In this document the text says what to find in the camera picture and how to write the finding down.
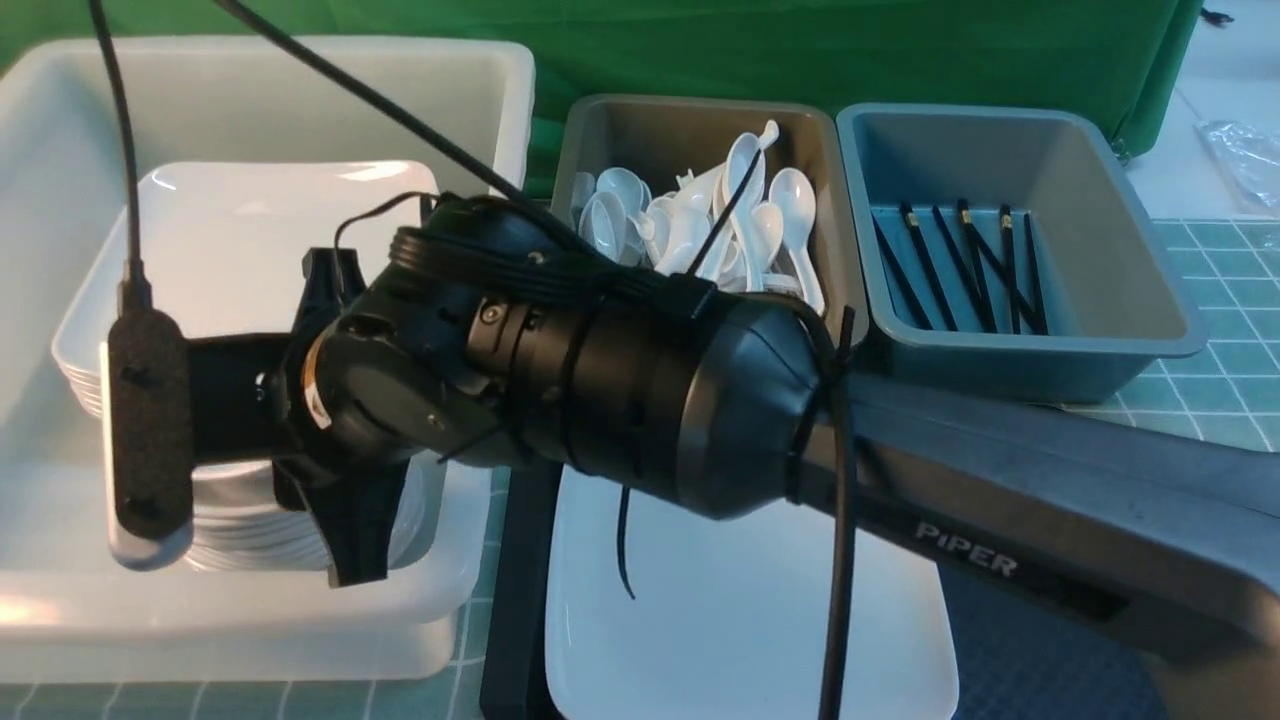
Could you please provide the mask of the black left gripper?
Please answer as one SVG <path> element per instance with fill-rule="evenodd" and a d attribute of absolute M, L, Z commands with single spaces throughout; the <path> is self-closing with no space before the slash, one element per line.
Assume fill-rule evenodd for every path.
<path fill-rule="evenodd" d="M 532 459 L 529 413 L 468 342 L 547 290 L 559 254 L 554 217 L 490 195 L 447 195 L 398 228 L 367 286 L 355 249 L 310 249 L 289 334 L 189 342 L 196 464 L 274 460 L 275 501 L 311 516 L 329 587 L 385 580 L 404 459 Z"/>

